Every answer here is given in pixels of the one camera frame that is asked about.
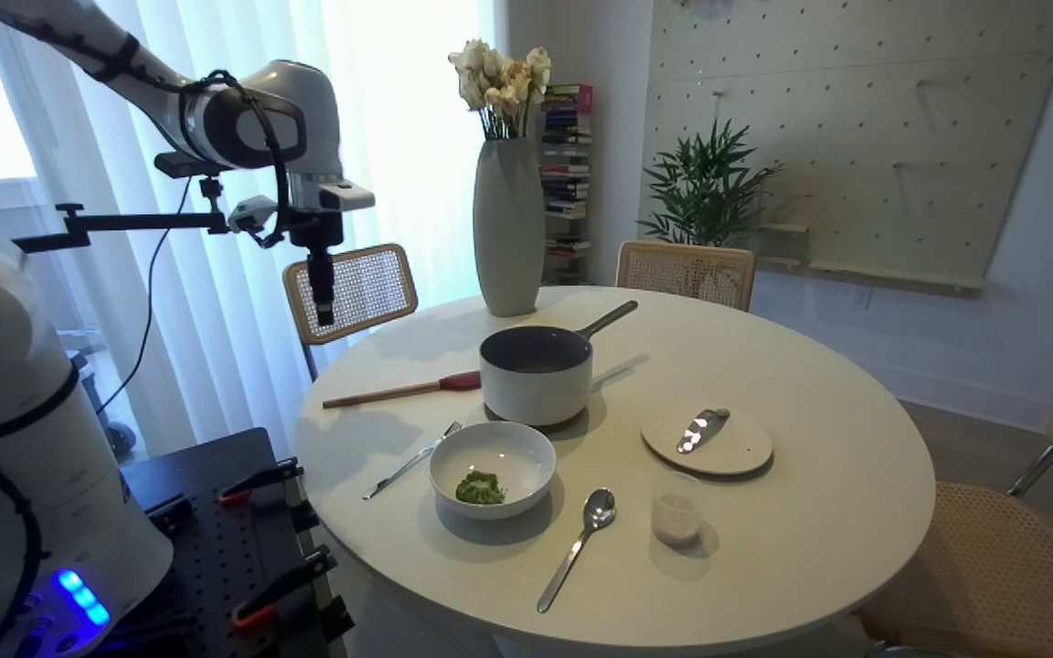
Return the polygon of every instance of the wall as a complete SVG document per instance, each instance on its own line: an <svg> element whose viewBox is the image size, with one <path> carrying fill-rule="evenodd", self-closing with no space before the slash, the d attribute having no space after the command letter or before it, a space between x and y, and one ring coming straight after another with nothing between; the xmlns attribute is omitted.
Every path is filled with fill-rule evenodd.
<svg viewBox="0 0 1053 658"><path fill-rule="evenodd" d="M538 2L558 73L600 90L591 274L611 281L643 197L652 0ZM752 309L881 376L900 397L1044 427L1053 410L1053 100L979 295L761 269Z"/></svg>

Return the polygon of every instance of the chair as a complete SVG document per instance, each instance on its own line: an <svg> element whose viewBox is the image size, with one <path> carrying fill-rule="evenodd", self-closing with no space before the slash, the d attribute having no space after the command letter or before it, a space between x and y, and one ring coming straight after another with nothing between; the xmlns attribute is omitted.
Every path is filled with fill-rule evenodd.
<svg viewBox="0 0 1053 658"><path fill-rule="evenodd" d="M333 252L337 267L337 323L320 326L313 323L313 304L310 304L310 281L309 281L309 263L290 263L283 269L283 290L292 307L296 337L305 347L305 362L310 380L320 376L313 370L313 352L320 342L333 342L340 337L394 323L402 314L417 309L417 284L411 269L411 257L402 246L370 246L370 250L351 250L351 252Z"/></svg>
<svg viewBox="0 0 1053 658"><path fill-rule="evenodd" d="M1050 449L1007 488L939 484L918 555L863 611L863 633L891 654L1050 654L1053 526L1019 502Z"/></svg>
<svg viewBox="0 0 1053 658"><path fill-rule="evenodd" d="M749 309L752 252L717 246L625 241L616 281L625 290L660 290Z"/></svg>

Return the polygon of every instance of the round white table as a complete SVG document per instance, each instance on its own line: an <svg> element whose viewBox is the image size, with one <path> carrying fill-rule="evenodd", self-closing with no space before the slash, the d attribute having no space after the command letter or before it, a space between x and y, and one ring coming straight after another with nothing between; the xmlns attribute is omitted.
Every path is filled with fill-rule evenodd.
<svg viewBox="0 0 1053 658"><path fill-rule="evenodd" d="M584 418L551 432L558 474L540 509L485 526L452 520L430 497L428 464L362 502L449 421L485 421L484 395L430 391L351 410L322 410L322 397L474 370L495 328L582 328L625 298L641 309L591 337ZM668 466L641 440L666 404L749 413L777 460L745 479ZM582 284L546 290L526 319L490 319L484 298L465 298L351 342L300 410L296 457L310 504L367 571L495 636L577 652L717 654L824 626L916 555L937 488L908 410L838 352L745 309ZM652 532L652 497L668 479L694 486L694 548ZM617 520L538 614L596 486L616 488Z"/></svg>

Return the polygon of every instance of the saucepan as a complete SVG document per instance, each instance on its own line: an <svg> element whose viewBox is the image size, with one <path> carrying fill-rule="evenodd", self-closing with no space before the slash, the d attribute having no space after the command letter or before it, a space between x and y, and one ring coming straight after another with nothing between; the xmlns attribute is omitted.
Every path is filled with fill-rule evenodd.
<svg viewBox="0 0 1053 658"><path fill-rule="evenodd" d="M485 413L556 427L576 421L591 395L591 334L632 314L628 298L584 328L517 326L484 339L484 403Z"/></svg>

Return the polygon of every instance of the curtain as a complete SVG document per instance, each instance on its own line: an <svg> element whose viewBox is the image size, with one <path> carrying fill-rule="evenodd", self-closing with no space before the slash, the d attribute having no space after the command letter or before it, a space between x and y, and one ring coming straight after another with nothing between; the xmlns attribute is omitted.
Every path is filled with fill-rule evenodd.
<svg viewBox="0 0 1053 658"><path fill-rule="evenodd" d="M377 209L345 214L345 246L402 241L421 304L474 293L473 163L479 120L459 100L448 63L465 40L498 45L490 0L178 0L99 2L118 25L184 75L231 69L249 75L272 57L329 73L340 103L340 158ZM0 25L0 75L53 202L87 214L204 211L199 189L164 178L161 130L121 95L84 75L48 45ZM272 172L223 176L223 209L268 192ZM90 250L31 257L61 258L72 304L109 342L127 384L148 452L184 449L243 427L268 427L290 452L292 418L310 380L283 293L283 267L305 250L261 250L246 233L173 230L90 233ZM148 298L154 334L142 342Z"/></svg>

